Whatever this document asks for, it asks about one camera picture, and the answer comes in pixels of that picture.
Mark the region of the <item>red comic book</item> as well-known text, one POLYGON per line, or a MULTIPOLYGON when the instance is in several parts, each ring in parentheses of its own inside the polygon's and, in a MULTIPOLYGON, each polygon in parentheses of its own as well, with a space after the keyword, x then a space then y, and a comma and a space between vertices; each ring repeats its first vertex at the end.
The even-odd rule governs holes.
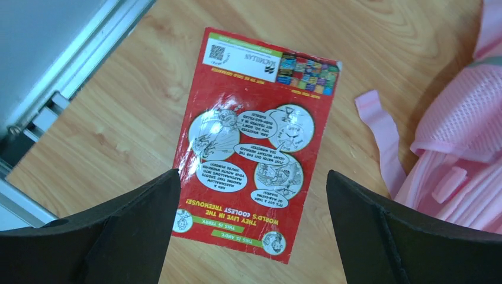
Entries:
POLYGON ((206 28, 173 162, 173 234, 288 263, 342 67, 206 28))

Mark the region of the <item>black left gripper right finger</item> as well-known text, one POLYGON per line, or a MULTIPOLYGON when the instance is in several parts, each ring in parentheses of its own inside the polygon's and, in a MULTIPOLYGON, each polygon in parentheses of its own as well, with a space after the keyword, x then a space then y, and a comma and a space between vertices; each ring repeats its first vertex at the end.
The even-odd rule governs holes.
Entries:
POLYGON ((422 214, 334 170, 326 192, 348 283, 501 282, 501 235, 422 214))

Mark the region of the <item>pink student backpack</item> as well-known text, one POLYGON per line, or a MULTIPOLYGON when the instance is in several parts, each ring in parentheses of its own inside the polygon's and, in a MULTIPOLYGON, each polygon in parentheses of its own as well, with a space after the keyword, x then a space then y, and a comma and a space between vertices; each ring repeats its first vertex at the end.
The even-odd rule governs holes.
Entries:
POLYGON ((377 91, 356 98, 372 131, 390 197, 437 219, 501 233, 501 2, 484 1, 473 61, 444 88, 420 120, 405 173, 399 135, 377 91))

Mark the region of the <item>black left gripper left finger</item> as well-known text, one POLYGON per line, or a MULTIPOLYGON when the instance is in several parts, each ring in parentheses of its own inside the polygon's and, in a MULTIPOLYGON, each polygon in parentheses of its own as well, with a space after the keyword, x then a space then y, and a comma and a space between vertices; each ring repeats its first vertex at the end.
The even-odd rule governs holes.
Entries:
POLYGON ((40 228, 1 232, 1 282, 158 283, 180 192, 171 169, 40 228))

